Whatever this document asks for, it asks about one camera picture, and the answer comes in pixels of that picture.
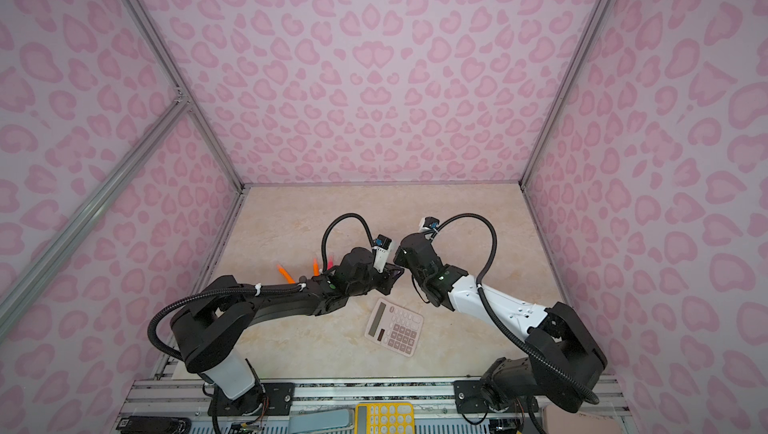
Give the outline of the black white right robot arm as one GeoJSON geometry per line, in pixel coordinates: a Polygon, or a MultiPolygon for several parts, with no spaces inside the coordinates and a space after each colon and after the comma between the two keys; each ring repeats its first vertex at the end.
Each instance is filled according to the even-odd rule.
{"type": "Polygon", "coordinates": [[[480,378],[480,394],[500,411],[516,398],[544,396],[576,413],[600,403],[594,388],[607,358],[575,310],[563,302],[532,304],[486,286],[480,275],[445,264],[425,232],[406,236],[395,264],[410,271],[427,301],[495,326],[524,353],[500,357],[480,378]]]}

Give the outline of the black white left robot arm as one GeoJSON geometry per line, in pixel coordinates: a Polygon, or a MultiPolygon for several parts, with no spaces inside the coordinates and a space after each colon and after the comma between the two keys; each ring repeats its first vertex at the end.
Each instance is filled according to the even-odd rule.
{"type": "Polygon", "coordinates": [[[388,295],[403,273],[402,267],[381,263],[373,251],[357,247],[340,264],[294,284],[250,285],[231,275],[219,277],[170,310],[177,357],[188,372],[237,401],[256,392],[259,384],[255,370],[236,349],[247,329],[286,317],[327,315],[371,291],[388,295]]]}

